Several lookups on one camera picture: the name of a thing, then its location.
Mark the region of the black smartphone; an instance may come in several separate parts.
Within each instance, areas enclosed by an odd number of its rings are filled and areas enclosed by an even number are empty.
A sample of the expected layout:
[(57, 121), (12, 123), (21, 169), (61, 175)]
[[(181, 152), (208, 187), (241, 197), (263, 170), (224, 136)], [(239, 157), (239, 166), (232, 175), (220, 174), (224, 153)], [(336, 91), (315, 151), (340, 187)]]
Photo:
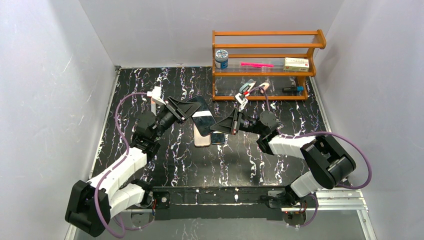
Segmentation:
[(210, 143), (212, 145), (223, 145), (226, 143), (226, 134), (219, 131), (214, 131), (210, 134)]

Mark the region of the black remote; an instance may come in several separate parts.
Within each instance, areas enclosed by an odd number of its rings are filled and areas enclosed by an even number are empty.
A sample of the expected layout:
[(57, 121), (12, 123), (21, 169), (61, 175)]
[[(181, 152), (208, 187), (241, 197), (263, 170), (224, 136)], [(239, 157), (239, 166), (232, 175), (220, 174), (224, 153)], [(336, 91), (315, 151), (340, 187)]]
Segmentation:
[(211, 126), (217, 122), (213, 117), (205, 98), (202, 95), (196, 95), (188, 99), (187, 102), (200, 104), (199, 109), (192, 115), (191, 118), (202, 137), (210, 135), (213, 132), (213, 130), (211, 130)]

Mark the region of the pink phone case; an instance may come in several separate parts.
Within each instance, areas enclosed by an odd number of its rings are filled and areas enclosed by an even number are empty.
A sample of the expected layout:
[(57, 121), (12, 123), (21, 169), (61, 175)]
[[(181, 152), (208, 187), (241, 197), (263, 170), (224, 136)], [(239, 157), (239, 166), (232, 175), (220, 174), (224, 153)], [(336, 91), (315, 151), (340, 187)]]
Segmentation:
[(201, 148), (201, 147), (209, 147), (211, 145), (210, 135), (202, 136), (195, 124), (193, 125), (193, 133), (194, 133), (195, 147)]

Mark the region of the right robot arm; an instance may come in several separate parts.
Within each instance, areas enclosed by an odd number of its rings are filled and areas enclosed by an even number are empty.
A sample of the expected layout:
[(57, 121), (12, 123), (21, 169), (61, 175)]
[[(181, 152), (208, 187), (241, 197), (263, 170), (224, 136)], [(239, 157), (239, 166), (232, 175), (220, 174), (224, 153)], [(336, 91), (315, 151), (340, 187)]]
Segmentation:
[(332, 135), (281, 136), (278, 126), (271, 111), (263, 111), (252, 118), (234, 109), (230, 116), (210, 129), (231, 135), (238, 131), (257, 134), (256, 142), (263, 153), (305, 160), (309, 170), (285, 187), (286, 200), (298, 200), (322, 189), (331, 190), (356, 169), (353, 158)]

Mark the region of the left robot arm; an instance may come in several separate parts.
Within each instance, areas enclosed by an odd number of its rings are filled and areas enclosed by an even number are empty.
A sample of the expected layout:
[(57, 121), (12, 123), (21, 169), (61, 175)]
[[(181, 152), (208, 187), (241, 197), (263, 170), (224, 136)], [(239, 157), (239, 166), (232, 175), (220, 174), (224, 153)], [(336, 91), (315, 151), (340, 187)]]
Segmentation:
[(97, 176), (88, 181), (79, 180), (72, 186), (64, 216), (66, 222), (92, 237), (98, 237), (104, 231), (120, 239), (125, 236), (127, 227), (122, 225), (122, 232), (117, 233), (109, 226), (111, 219), (128, 207), (141, 204), (151, 191), (149, 184), (142, 180), (134, 180), (128, 185), (125, 182), (157, 154), (160, 148), (157, 138), (174, 123), (184, 123), (201, 107), (198, 102), (173, 97), (166, 100), (154, 98), (154, 102), (162, 105), (161, 111), (143, 112), (137, 118), (131, 141), (127, 140), (120, 125), (115, 125), (125, 144), (125, 153)]

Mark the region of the orange grey eraser block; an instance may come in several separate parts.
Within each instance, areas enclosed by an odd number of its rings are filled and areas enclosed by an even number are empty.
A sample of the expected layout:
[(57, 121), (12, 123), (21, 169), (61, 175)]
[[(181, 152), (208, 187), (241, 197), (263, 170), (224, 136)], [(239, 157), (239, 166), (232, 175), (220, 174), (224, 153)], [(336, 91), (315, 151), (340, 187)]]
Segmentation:
[(151, 112), (154, 114), (154, 115), (156, 115), (157, 113), (156, 113), (156, 107), (157, 107), (157, 104), (152, 100), (151, 101), (151, 103), (150, 103), (150, 110), (151, 110)]

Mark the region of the teal white stapler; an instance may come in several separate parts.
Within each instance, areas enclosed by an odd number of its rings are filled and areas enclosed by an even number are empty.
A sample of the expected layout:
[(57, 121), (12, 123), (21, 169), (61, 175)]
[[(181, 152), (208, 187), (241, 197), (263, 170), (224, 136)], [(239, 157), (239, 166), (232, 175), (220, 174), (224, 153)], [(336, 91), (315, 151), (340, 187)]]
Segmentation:
[(244, 94), (246, 92), (250, 92), (256, 85), (256, 81), (253, 79), (249, 79), (246, 83), (244, 83), (240, 89), (239, 93)]

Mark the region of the pink white clip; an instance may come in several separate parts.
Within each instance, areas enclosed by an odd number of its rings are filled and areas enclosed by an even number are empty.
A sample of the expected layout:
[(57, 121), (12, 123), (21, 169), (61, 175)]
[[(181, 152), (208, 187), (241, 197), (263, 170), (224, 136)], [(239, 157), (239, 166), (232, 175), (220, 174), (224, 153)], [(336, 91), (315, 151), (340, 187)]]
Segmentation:
[(259, 87), (259, 90), (260, 90), (261, 94), (264, 94), (267, 91), (267, 89), (268, 89), (269, 86), (270, 85), (269, 85), (268, 82), (264, 82), (261, 85), (259, 85), (258, 87)]

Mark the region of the black blue marker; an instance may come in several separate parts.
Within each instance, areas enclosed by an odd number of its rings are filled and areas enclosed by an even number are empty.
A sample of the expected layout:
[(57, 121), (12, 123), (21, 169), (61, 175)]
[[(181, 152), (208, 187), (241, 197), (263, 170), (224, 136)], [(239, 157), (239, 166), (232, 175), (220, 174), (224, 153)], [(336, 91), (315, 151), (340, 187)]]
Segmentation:
[(283, 93), (300, 93), (302, 91), (304, 91), (303, 86), (291, 86), (291, 87), (284, 87), (282, 89)]

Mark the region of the pink pen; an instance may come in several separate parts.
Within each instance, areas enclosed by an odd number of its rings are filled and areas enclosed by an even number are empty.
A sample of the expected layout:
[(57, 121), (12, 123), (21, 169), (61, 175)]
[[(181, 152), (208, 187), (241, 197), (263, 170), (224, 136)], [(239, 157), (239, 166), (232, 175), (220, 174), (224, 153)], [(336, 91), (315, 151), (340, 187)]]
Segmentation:
[(273, 64), (268, 63), (256, 63), (256, 62), (241, 62), (242, 67), (254, 67), (254, 68), (273, 68)]

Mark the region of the orange wooden shelf rack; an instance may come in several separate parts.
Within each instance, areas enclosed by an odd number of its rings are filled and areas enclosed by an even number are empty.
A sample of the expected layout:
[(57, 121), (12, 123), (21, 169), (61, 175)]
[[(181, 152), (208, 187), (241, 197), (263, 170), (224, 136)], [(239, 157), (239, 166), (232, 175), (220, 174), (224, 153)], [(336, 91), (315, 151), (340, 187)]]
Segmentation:
[[(266, 90), (272, 101), (305, 101), (309, 97), (307, 80), (317, 69), (314, 55), (323, 50), (327, 40), (323, 30), (294, 31), (213, 31), (212, 32), (212, 98), (233, 101), (240, 87), (248, 80), (255, 87), (268, 82)], [(229, 53), (225, 69), (215, 67), (215, 51)], [(286, 71), (285, 58), (308, 59), (309, 71)], [(241, 66), (241, 62), (272, 64), (274, 67)], [(283, 88), (302, 86), (302, 92), (282, 92)]]

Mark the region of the blue white round jar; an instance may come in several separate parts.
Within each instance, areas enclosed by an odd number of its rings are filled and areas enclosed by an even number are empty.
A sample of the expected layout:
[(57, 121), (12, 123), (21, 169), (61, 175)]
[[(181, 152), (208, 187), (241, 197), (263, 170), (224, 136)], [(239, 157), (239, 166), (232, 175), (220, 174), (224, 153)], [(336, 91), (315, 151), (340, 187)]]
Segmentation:
[(228, 67), (229, 53), (225, 49), (218, 49), (214, 53), (214, 64), (218, 69), (226, 69)]

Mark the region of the white red small box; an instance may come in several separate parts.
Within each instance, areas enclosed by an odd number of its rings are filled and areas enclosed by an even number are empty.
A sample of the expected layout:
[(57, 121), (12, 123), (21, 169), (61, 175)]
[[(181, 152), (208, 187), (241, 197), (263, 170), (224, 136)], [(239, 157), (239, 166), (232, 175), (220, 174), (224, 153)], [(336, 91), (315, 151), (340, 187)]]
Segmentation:
[(291, 72), (308, 72), (309, 71), (309, 60), (306, 58), (284, 58), (284, 70)]

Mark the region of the black base bar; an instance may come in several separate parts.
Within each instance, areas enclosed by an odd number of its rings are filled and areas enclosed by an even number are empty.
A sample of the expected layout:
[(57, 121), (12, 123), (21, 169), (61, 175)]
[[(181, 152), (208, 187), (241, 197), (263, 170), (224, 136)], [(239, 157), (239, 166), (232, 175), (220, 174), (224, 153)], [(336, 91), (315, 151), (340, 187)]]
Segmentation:
[(179, 219), (266, 219), (283, 218), (284, 187), (154, 187), (159, 221)]

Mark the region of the aluminium frame rail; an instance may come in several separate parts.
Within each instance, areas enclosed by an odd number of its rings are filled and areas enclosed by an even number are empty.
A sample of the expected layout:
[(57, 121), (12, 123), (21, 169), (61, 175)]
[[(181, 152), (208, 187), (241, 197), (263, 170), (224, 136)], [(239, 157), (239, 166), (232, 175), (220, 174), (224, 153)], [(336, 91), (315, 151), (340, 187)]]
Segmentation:
[(322, 211), (368, 211), (366, 200), (360, 189), (336, 187), (317, 191), (318, 209)]

